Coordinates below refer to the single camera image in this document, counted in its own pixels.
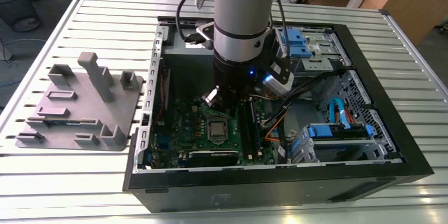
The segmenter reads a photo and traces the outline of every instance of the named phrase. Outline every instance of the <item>blue led light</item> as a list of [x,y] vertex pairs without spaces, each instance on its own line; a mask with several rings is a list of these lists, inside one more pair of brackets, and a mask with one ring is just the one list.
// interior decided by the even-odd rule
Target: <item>blue led light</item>
[[272,75],[268,75],[263,81],[269,81],[272,78]]

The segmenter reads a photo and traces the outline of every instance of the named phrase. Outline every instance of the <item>slotted metal table surface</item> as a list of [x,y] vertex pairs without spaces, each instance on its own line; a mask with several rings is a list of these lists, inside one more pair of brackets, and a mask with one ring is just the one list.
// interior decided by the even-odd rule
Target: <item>slotted metal table surface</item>
[[[133,70],[148,78],[157,16],[175,16],[180,0],[73,0],[0,115],[0,221],[52,223],[447,223],[447,89],[393,20],[375,10],[285,4],[289,21],[345,24],[355,36],[435,175],[391,187],[365,199],[337,204],[151,215],[121,192],[123,152],[23,149],[24,128],[55,63],[83,71],[76,58],[97,53],[111,73]],[[273,5],[273,17],[280,19]],[[212,17],[187,1],[181,16]],[[141,110],[136,109],[131,132]]]

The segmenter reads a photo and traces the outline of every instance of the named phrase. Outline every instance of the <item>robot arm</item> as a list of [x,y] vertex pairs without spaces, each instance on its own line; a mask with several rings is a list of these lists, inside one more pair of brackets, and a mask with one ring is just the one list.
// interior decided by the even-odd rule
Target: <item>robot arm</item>
[[233,107],[261,81],[277,94],[291,90],[289,56],[263,50],[272,1],[215,0],[215,22],[199,28],[213,45],[215,67],[215,88],[203,100],[216,110]]

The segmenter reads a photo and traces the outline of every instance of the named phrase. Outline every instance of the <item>circuit board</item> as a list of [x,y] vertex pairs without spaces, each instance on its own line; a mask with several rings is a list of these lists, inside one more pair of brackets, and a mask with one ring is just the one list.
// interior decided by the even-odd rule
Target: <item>circuit board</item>
[[[265,119],[265,110],[261,100],[252,102],[256,115],[256,124]],[[244,155],[241,142],[239,113],[217,112],[207,107],[200,100],[185,101],[176,99],[172,113],[168,115],[171,130],[155,135],[156,148],[149,154],[155,168],[181,168],[188,163],[188,154],[197,151],[237,152],[236,165],[273,164],[271,143],[257,148],[257,155]],[[257,132],[256,138],[264,135]]]

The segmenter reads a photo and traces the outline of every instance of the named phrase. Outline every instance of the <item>motherboard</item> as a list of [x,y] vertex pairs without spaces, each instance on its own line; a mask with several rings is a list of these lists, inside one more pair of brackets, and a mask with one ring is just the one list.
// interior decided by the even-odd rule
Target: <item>motherboard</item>
[[235,111],[217,112],[200,99],[176,99],[147,152],[153,168],[273,164],[271,143],[259,129],[267,118],[260,99],[241,100]]

